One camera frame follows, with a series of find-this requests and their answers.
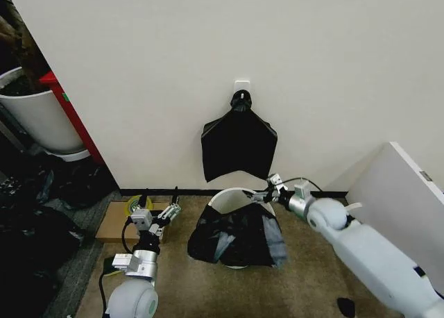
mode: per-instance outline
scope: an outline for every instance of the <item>black bag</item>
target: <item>black bag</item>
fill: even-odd
[[[188,254],[197,260],[220,260],[237,267],[279,267],[287,257],[275,216],[257,203],[228,214],[206,205],[189,238]]]
[[[278,135],[251,110],[251,96],[236,92],[231,110],[203,127],[201,137],[205,179],[243,170],[261,179],[270,172]]]
[[[68,216],[50,207],[4,206],[0,220],[0,247],[34,269],[56,270],[77,251],[85,236]]]

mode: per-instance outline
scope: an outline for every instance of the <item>brown carpet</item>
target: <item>brown carpet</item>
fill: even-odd
[[[359,318],[400,317],[373,297],[319,234],[279,205],[273,207],[289,256],[283,268],[232,270],[222,264],[191,259],[187,255],[187,241],[209,200],[202,196],[185,196],[180,200],[182,213],[171,225],[157,260],[156,318],[342,317],[336,306],[340,296],[355,301]],[[122,252],[121,244],[104,245],[77,318],[101,317],[97,282],[102,259]],[[104,278],[107,298],[124,278],[122,273]]]

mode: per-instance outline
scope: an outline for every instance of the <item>plastic bag on floor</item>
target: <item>plastic bag on floor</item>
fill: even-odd
[[[279,267],[287,258],[275,216],[257,203],[228,214],[205,206],[189,238],[188,254],[197,260],[239,267]]]
[[[56,270],[83,242],[85,232],[50,207],[13,205],[0,208],[0,245],[10,258],[36,269]]]

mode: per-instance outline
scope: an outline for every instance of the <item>black plastic bag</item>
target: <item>black plastic bag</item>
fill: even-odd
[[[4,252],[33,269],[56,270],[77,251],[85,236],[68,216],[50,207],[4,206],[0,220]]]
[[[197,260],[220,260],[237,267],[279,267],[287,257],[275,216],[257,203],[227,214],[205,206],[189,238],[188,254]]]
[[[110,170],[91,158],[75,162],[68,171],[55,173],[52,197],[67,203],[68,209],[88,208],[117,188]]]
[[[278,135],[251,110],[251,97],[236,92],[231,110],[222,118],[204,125],[201,136],[205,179],[242,170],[261,179],[270,172]]]

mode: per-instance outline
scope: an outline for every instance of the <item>white wall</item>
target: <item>white wall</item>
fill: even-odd
[[[442,0],[13,0],[122,188],[207,184],[203,124],[252,81],[272,171],[347,190],[387,140],[444,185]]]

